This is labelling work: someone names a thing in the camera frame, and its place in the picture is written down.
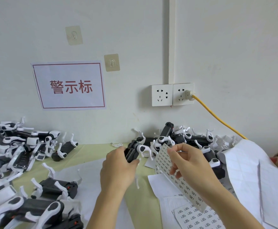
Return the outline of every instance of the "yellow-green tabletop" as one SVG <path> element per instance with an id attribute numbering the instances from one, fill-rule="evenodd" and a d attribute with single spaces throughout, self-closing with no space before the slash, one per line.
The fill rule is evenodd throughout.
<path id="1" fill-rule="evenodd" d="M 40 182 L 48 176 L 48 170 L 42 166 L 43 162 L 59 171 L 70 166 L 104 158 L 113 149 L 114 147 L 111 144 L 79 145 L 68 154 L 67 158 L 60 162 L 55 162 L 52 158 L 46 158 L 42 162 L 35 161 L 29 172 L 23 173 L 21 177 L 13 181 L 14 187 L 19 191 L 19 187 L 24 186 L 26 193 L 30 195 L 34 188 L 31 179 L 35 178 L 37 182 Z M 147 158 L 142 158 L 137 167 L 140 189 L 137 189 L 136 184 L 133 183 L 124 197 L 135 229 L 158 229 L 162 228 L 159 201 L 154 195 L 148 180 L 148 175 L 155 174 L 155 171 L 144 166 L 146 160 Z"/>

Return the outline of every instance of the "yellow cable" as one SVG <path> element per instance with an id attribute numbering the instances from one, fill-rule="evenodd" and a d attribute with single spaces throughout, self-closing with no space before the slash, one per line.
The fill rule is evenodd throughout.
<path id="1" fill-rule="evenodd" d="M 197 96 L 192 95 L 192 98 L 196 99 L 204 108 L 206 108 L 207 111 L 209 111 L 209 113 L 211 115 L 214 116 L 215 119 L 217 119 L 218 121 L 220 121 L 223 125 L 225 125 L 226 127 L 228 127 L 229 129 L 231 129 L 232 131 L 234 131 L 236 134 L 238 134 L 240 137 L 242 137 L 243 139 L 247 139 L 245 136 L 243 136 L 241 133 L 239 133 L 237 130 L 235 130 L 233 127 L 229 126 L 228 124 L 226 124 L 224 121 L 222 121 L 220 118 L 217 117 L 217 115 L 215 115 L 213 113 L 213 111 L 211 111 L 206 104 L 204 104 Z"/>

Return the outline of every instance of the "wall socket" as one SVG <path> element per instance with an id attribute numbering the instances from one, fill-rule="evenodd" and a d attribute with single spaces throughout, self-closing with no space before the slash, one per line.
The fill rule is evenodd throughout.
<path id="1" fill-rule="evenodd" d="M 173 104 L 173 84 L 152 85 L 152 106 Z"/>
<path id="2" fill-rule="evenodd" d="M 186 99 L 186 91 L 194 91 L 194 83 L 188 84 L 173 84 L 173 105 L 188 105 L 194 101 Z"/>

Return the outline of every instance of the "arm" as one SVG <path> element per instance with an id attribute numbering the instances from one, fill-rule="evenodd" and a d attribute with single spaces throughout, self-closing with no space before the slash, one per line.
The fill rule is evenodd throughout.
<path id="1" fill-rule="evenodd" d="M 263 226 L 218 181 L 209 163 L 199 149 L 185 143 L 168 149 L 172 161 L 170 174 L 186 182 L 217 212 L 225 228 L 257 229 Z"/>
<path id="2" fill-rule="evenodd" d="M 128 163 L 124 147 L 119 147 L 106 155 L 100 173 L 101 193 L 99 194 L 86 229 L 116 226 L 118 210 L 124 193 L 135 178 L 139 160 Z"/>

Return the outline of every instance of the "forearm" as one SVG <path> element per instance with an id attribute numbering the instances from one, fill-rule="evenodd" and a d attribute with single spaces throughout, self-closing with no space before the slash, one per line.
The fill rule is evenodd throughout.
<path id="1" fill-rule="evenodd" d="M 210 199 L 210 207 L 215 210 L 227 229 L 257 229 L 263 226 L 225 188 L 219 189 Z"/>
<path id="2" fill-rule="evenodd" d="M 122 192 L 101 192 L 86 229 L 115 228 L 123 195 Z"/>

